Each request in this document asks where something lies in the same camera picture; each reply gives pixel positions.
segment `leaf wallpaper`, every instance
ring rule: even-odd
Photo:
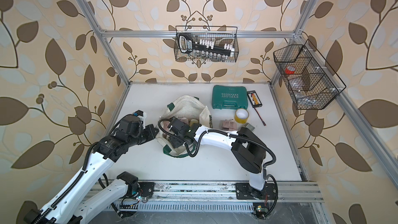
[[[81,167],[125,87],[74,0],[1,0],[0,12],[1,216],[22,223]]]
[[[307,0],[87,0],[103,29],[167,30],[168,26],[236,26],[293,30]]]
[[[397,3],[319,0],[303,32],[395,156]],[[298,111],[281,79],[275,88],[310,180],[321,187],[336,224],[395,223],[398,192],[337,102]]]
[[[236,62],[178,59],[174,39],[113,38],[111,46],[132,82],[220,83],[268,82],[276,71],[272,52],[285,46],[283,38],[238,39]],[[112,67],[109,76],[114,76]]]
[[[300,111],[283,82],[275,89],[309,180],[318,182],[336,224],[395,223],[398,192],[338,103]]]
[[[398,0],[319,0],[304,37],[398,157]]]

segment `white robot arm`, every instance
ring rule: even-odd
[[[126,153],[129,147],[155,138],[159,130],[152,124],[143,128],[142,119],[145,119],[145,113],[137,111],[117,122],[111,135],[89,147],[82,168],[67,185],[39,212],[29,211],[24,220],[30,224],[87,224],[117,199],[137,196],[138,178],[128,172],[123,172],[109,186],[89,200],[82,202],[101,175],[122,154]],[[250,186],[259,192],[263,190],[267,176],[265,167],[274,163],[276,158],[272,151],[250,130],[241,128],[238,132],[223,132],[201,124],[194,124],[190,127],[177,118],[172,118],[167,119],[170,121],[169,129],[174,132],[172,134],[162,128],[161,122],[164,120],[166,119],[159,121],[159,128],[170,138],[184,145],[191,157],[196,156],[201,144],[231,150],[241,166],[250,172]],[[245,142],[248,142],[247,147],[242,145]],[[196,144],[193,153],[189,150],[190,144]],[[271,154],[273,159],[265,163],[266,151]]]

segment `tape roll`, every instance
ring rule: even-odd
[[[249,112],[244,108],[239,108],[235,112],[235,121],[244,124],[249,118]]]

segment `white plastic piece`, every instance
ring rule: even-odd
[[[47,219],[56,218],[58,223],[67,223],[76,211],[79,204],[82,202],[84,196],[98,181],[98,178],[110,168],[114,162],[109,158],[103,159],[103,155],[96,152],[90,155],[86,173],[79,180],[79,182],[73,187],[73,189],[58,203],[57,208],[49,212],[46,216]],[[54,196],[48,203],[46,203],[41,209],[46,211],[50,208],[51,204],[73,183],[77,178],[80,169],[72,179],[65,185],[65,187]]]
[[[81,203],[74,212],[74,215],[83,217],[80,224],[89,223],[104,208],[124,196],[127,193],[128,187],[122,179],[114,180],[109,186]]]

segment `black wire basket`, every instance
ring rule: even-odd
[[[231,26],[176,26],[176,61],[236,62],[237,31],[237,27]]]
[[[322,110],[346,88],[322,54],[325,65],[315,60],[313,47],[307,40],[304,45],[292,44],[273,53],[276,67],[297,110]],[[336,85],[327,73],[336,75],[341,85]]]

